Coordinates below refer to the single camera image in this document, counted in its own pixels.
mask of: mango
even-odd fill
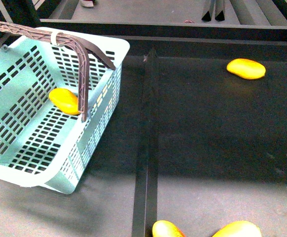
[[[236,221],[223,227],[213,237],[262,237],[262,234],[255,224],[249,221]]]
[[[266,73],[262,64],[245,58],[232,60],[227,65],[227,71],[249,80],[262,78]]]
[[[49,95],[51,102],[67,115],[78,115],[78,98],[70,90],[55,88]]]
[[[153,237],[185,237],[183,232],[170,221],[157,221],[152,227]]]

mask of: plastic basket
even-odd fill
[[[2,30],[6,25],[21,27],[0,22],[0,31],[15,33]],[[23,29],[31,34],[44,31],[45,36],[44,41],[21,36],[8,50],[0,49],[0,179],[70,194],[117,105],[122,61],[129,44],[122,39],[61,31],[92,42],[116,67],[108,69],[105,60],[88,54],[89,83],[82,84],[78,54],[51,44],[51,32],[57,30]],[[62,113],[48,99],[56,87],[79,94],[86,85],[88,107],[79,116]],[[80,100],[83,98],[79,97],[79,107],[83,107]]]

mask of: yellow fruit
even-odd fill
[[[67,115],[78,115],[78,98],[69,90],[55,88],[49,93],[49,99]]]
[[[249,221],[236,221],[223,227],[213,237],[262,237],[259,227]]]
[[[243,79],[259,79],[265,76],[265,67],[253,60],[237,58],[227,65],[227,70]]]
[[[185,237],[183,232],[169,221],[157,221],[152,227],[153,237]]]

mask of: brown handle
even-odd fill
[[[43,31],[27,26],[0,22],[0,32],[11,33],[17,36],[26,36],[32,40],[39,40],[51,43],[52,32]],[[90,78],[90,61],[88,53],[92,53],[107,68],[115,70],[116,67],[111,60],[93,43],[80,37],[59,33],[56,36],[58,44],[65,45],[77,53],[79,61],[79,82],[78,82],[78,109],[82,114],[82,121],[87,119],[88,110],[88,88]]]

